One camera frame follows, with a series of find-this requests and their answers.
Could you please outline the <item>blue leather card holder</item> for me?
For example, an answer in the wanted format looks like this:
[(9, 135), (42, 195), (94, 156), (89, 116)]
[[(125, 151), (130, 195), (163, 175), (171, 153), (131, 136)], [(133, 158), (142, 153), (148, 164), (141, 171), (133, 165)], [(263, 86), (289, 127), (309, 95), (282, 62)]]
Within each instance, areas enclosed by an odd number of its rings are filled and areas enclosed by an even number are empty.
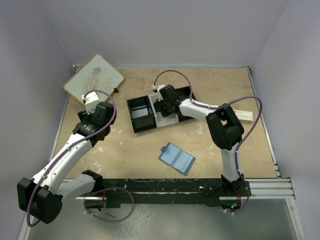
[(158, 159), (184, 176), (189, 173), (196, 160), (194, 156), (170, 142), (161, 148)]

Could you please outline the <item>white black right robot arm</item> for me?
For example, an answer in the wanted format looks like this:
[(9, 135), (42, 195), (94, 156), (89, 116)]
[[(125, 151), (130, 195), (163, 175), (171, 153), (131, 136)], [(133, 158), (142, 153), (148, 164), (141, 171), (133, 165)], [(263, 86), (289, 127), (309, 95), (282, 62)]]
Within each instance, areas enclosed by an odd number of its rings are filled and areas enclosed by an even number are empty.
[(157, 94), (155, 104), (162, 117), (178, 114), (207, 124), (213, 143), (221, 151), (221, 181), (231, 190), (239, 188), (244, 182), (238, 161), (238, 148), (244, 127), (231, 106), (214, 106), (198, 102), (191, 95), (179, 93), (170, 84), (153, 85), (152, 90)]

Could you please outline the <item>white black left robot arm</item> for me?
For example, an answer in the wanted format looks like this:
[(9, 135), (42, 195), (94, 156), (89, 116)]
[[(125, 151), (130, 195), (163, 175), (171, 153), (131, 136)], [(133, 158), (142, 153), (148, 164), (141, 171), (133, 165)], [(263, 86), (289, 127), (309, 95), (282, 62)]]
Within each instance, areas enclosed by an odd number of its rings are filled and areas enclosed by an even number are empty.
[(116, 114), (115, 105), (107, 102), (98, 103), (93, 113), (80, 111), (80, 122), (60, 152), (33, 178), (23, 177), (18, 182), (19, 208), (43, 223), (51, 223), (63, 206), (63, 196), (58, 192), (61, 183), (82, 156), (109, 134)]

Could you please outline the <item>white card in tray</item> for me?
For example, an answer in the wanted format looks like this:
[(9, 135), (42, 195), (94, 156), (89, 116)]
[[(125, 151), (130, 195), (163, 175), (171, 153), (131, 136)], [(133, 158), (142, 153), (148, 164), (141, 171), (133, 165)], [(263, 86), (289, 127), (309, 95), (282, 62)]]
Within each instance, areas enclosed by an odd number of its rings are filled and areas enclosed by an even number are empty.
[(147, 108), (135, 109), (132, 111), (132, 118), (136, 119), (136, 118), (140, 118), (143, 116), (147, 116), (148, 114), (149, 114), (149, 112), (148, 112)]

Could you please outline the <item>small white card box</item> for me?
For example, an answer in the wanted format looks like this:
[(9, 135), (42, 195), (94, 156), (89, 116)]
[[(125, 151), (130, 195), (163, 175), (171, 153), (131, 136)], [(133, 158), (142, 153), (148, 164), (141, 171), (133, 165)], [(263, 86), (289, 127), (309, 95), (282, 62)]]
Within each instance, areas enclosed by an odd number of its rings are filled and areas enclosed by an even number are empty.
[(234, 110), (234, 113), (240, 121), (243, 121), (243, 122), (254, 121), (254, 116), (251, 111)]

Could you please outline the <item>black and white tray organizer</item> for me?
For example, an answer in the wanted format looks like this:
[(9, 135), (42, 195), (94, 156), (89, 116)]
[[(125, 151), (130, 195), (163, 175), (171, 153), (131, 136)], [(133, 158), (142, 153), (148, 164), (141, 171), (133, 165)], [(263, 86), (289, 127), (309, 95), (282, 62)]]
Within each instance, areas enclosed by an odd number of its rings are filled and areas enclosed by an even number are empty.
[[(135, 133), (141, 133), (147, 130), (173, 125), (191, 119), (191, 117), (183, 116), (180, 113), (174, 113), (167, 117), (162, 117), (159, 108), (156, 107), (157, 100), (158, 94), (155, 92), (149, 95), (128, 99), (126, 101), (133, 131)], [(132, 111), (139, 109), (147, 109), (148, 115), (133, 118)]]

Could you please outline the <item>yellow-framed whiteboard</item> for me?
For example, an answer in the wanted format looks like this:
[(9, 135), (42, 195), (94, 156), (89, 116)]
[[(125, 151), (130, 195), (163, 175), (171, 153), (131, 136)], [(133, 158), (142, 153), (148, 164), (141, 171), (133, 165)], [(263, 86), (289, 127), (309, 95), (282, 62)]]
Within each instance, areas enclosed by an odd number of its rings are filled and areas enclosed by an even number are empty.
[(82, 95), (87, 92), (101, 90), (111, 95), (124, 79), (125, 77), (102, 55), (96, 54), (64, 84), (63, 88), (82, 104)]

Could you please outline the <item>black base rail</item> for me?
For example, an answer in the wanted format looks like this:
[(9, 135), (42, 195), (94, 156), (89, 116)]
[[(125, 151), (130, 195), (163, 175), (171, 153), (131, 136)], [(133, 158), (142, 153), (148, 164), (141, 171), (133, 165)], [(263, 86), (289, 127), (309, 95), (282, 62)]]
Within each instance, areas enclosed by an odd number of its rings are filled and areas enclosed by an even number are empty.
[(93, 177), (95, 184), (87, 196), (105, 197), (107, 209), (119, 208), (122, 204), (150, 205), (205, 205), (238, 209), (241, 198), (249, 198), (251, 189), (248, 181), (236, 190), (229, 189), (221, 178), (191, 179), (133, 179), (103, 178), (92, 170), (85, 175)]

